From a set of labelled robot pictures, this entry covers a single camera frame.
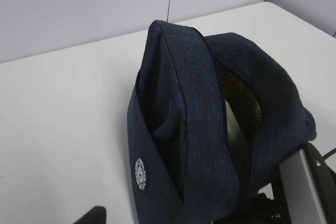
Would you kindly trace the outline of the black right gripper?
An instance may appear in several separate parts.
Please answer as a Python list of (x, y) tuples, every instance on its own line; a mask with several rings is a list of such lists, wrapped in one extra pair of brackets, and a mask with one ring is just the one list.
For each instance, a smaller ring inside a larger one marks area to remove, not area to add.
[(272, 183), (277, 223), (335, 223), (335, 171), (312, 144), (289, 155), (278, 166)]

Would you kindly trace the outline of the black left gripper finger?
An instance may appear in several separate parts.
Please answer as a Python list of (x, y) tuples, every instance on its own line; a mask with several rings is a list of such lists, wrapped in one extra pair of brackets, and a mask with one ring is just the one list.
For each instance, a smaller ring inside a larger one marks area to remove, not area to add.
[(73, 224), (106, 224), (106, 208), (94, 206)]

